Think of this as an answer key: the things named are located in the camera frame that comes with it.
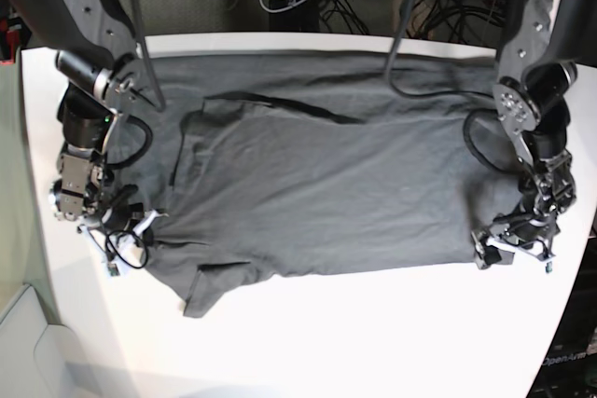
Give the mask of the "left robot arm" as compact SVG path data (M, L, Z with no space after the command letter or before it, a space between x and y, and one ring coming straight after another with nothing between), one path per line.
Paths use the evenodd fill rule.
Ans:
M486 265L505 251L529 251L536 245L541 248L538 259L549 261L557 219L576 200L564 96L577 80L591 1L507 1L493 98L523 169L521 199L511 213L473 230L477 255Z

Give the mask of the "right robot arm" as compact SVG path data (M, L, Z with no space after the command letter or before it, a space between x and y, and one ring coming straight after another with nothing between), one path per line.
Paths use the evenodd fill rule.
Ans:
M144 242L135 230L144 207L130 202L136 185L108 189L153 143L150 127L123 105L145 86L133 22L119 0L7 1L34 37L56 50L55 66L68 80L57 114L63 144L50 190L55 214L81 233L102 232L106 258L122 256L127 245Z

